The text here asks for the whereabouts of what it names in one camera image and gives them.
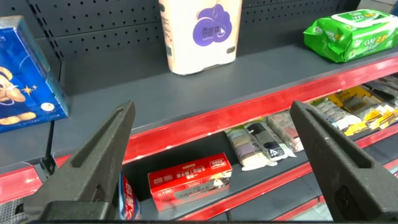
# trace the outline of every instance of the product package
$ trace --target product package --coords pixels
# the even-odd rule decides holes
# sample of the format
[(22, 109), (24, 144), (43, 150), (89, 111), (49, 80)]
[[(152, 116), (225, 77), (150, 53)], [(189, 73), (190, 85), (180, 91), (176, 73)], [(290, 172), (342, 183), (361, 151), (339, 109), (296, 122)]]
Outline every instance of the product package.
[(329, 100), (359, 117), (371, 129), (384, 129), (397, 119), (398, 111), (360, 86), (332, 94)]
[(119, 211), (122, 220), (141, 219), (141, 208), (127, 178), (120, 172), (119, 176)]
[(267, 124), (294, 152), (304, 149), (288, 111), (268, 116)]
[(364, 88), (367, 88), (370, 94), (376, 96), (377, 98), (385, 101), (394, 108), (398, 108), (398, 91), (391, 88), (389, 85), (384, 84), (384, 82), (380, 82), (380, 80), (374, 80), (371, 82), (367, 82), (364, 85)]
[(276, 166), (260, 148), (255, 139), (244, 127), (237, 127), (226, 131), (235, 154), (242, 164), (242, 171), (249, 171), (265, 166)]
[(224, 153), (148, 174), (158, 211), (227, 190), (232, 167)]
[(359, 9), (316, 20), (304, 32), (305, 45), (334, 62), (347, 62), (396, 46), (398, 18)]
[(159, 0), (159, 5), (172, 72), (189, 75), (235, 60), (242, 0)]
[(0, 18), (0, 132), (67, 115), (67, 98), (23, 17)]
[(330, 121), (336, 128), (347, 136), (367, 130), (368, 127), (362, 122), (361, 118), (350, 114), (332, 103), (329, 98), (324, 97), (312, 102), (321, 114), (325, 115), (326, 119)]
[(286, 159), (288, 156), (295, 157), (293, 152), (285, 144), (283, 144), (283, 146), (279, 145), (268, 131), (271, 131), (271, 129), (262, 121), (250, 122), (245, 124), (244, 127), (253, 135), (259, 145), (263, 147), (266, 156), (269, 157), (270, 160), (279, 161), (281, 159)]

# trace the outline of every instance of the green wet wipes package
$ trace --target green wet wipes package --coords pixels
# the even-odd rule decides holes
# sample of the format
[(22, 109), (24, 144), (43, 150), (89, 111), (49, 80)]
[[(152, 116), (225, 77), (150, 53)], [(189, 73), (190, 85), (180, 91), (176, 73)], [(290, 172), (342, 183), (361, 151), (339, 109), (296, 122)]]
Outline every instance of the green wet wipes package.
[(304, 31), (305, 45), (334, 62), (347, 62), (394, 47), (398, 17), (360, 9), (316, 20)]

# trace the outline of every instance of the red cigarette carton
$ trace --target red cigarette carton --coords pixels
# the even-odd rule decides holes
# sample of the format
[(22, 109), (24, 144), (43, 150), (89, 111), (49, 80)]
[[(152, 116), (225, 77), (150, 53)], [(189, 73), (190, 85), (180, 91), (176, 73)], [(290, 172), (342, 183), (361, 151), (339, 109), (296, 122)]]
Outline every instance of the red cigarette carton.
[(224, 153), (151, 172), (149, 187), (158, 211), (228, 190), (232, 167)]

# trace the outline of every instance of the blue box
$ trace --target blue box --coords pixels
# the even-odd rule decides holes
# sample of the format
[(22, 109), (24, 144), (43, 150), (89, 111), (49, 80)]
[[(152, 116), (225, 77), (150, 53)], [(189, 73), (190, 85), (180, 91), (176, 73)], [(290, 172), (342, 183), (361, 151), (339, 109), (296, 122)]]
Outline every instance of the blue box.
[(67, 116), (67, 97), (24, 18), (0, 18), (0, 132)]

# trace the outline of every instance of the purple logo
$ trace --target purple logo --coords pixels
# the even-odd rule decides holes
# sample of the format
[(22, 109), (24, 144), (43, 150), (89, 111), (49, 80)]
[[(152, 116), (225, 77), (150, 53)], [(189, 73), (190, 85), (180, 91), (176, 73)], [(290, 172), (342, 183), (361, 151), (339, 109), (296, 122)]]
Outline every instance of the purple logo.
[(198, 23), (193, 29), (193, 39), (200, 46), (220, 43), (232, 32), (229, 13), (220, 4), (202, 10), (198, 15)]

